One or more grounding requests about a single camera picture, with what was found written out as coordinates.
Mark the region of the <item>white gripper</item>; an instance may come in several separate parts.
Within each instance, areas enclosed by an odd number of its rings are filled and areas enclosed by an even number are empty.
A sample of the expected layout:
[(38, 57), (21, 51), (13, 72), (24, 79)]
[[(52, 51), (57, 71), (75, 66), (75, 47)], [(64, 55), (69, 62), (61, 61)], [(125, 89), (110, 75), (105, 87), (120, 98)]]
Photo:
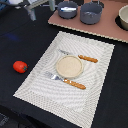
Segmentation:
[[(30, 18), (32, 21), (36, 20), (35, 10), (33, 8), (47, 2), (48, 0), (28, 0), (28, 5), (25, 5), (24, 7), (28, 9), (28, 14), (30, 15)], [(55, 0), (49, 0), (50, 10), (55, 10)]]

